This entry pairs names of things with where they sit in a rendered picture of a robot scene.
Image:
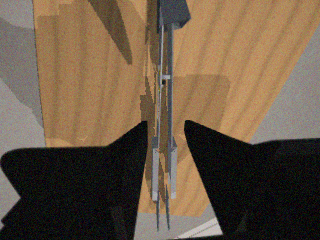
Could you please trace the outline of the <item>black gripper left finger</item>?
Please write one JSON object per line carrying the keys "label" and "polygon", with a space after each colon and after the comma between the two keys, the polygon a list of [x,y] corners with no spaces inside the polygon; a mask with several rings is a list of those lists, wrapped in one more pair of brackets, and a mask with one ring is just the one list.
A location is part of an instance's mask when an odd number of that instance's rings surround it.
{"label": "black gripper left finger", "polygon": [[36,192],[103,192],[119,240],[134,240],[148,148],[142,121],[107,146],[13,149],[0,168],[23,197]]}

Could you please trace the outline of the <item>light brown wooden board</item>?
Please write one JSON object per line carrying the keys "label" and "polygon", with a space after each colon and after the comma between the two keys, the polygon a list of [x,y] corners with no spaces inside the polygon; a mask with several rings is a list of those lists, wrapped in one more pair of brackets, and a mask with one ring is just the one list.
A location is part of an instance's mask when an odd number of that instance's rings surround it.
{"label": "light brown wooden board", "polygon": [[[98,147],[148,122],[138,211],[152,201],[157,132],[157,0],[32,0],[46,147]],[[160,214],[201,217],[210,203],[187,145],[191,120],[249,143],[320,23],[320,0],[186,0],[174,30],[176,199],[168,184],[168,84],[161,87]]]}

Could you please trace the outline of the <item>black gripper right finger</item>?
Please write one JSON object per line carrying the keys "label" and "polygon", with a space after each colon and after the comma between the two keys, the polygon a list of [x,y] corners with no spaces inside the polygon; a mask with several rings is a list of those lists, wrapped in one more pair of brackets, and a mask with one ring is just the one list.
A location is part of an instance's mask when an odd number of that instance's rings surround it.
{"label": "black gripper right finger", "polygon": [[248,144],[191,120],[184,133],[223,234],[247,232],[278,168],[320,163],[320,138]]}

